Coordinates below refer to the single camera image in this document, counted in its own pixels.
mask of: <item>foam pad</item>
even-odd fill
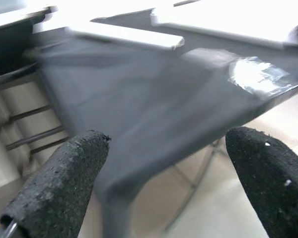
[[[246,127],[226,134],[226,148],[269,237],[298,238],[298,156]]]
[[[31,238],[76,238],[109,140],[89,131],[59,147],[8,204],[1,223],[14,219]]]

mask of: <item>gray cloth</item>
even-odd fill
[[[128,207],[152,176],[298,92],[264,101],[228,82],[220,70],[210,75],[180,57],[200,47],[225,49],[258,56],[298,78],[298,49],[151,27],[149,11],[97,21],[185,37],[183,48],[161,52],[70,37],[62,30],[38,35],[47,46],[41,51],[41,83],[66,129],[71,135],[97,129],[112,138],[94,185],[103,208],[113,197]]]

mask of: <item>chair rung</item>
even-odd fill
[[[9,145],[6,145],[5,148],[6,148],[6,150],[13,150],[13,149],[15,149],[15,148],[17,148],[17,147],[19,147],[21,145],[32,143],[34,141],[40,140],[42,138],[45,138],[47,136],[50,136],[50,135],[54,135],[56,133],[59,133],[59,132],[61,132],[63,130],[64,129],[63,129],[62,126],[58,126],[58,127],[54,128],[54,129],[51,129],[51,130],[42,132],[40,134],[33,135],[31,137],[18,140],[18,141],[14,142],[14,143],[11,143]]]
[[[33,150],[30,151],[30,155],[34,155],[34,154],[36,154],[36,153],[39,153],[39,152],[42,151],[42,150],[46,150],[46,149],[48,149],[48,148],[50,148],[50,147],[52,147],[52,146],[61,144],[61,143],[65,142],[65,141],[67,141],[68,139],[69,139],[69,137],[65,137],[65,138],[63,138],[63,139],[54,141],[54,142],[52,142],[52,143],[43,145],[43,146],[38,147],[38,148],[35,148],[35,149],[33,149]]]

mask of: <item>transparent tape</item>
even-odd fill
[[[298,87],[296,78],[258,57],[233,60],[229,65],[228,80],[262,99],[276,97]]]

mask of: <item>white paper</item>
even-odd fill
[[[152,12],[154,25],[273,47],[298,45],[298,0],[200,0]]]

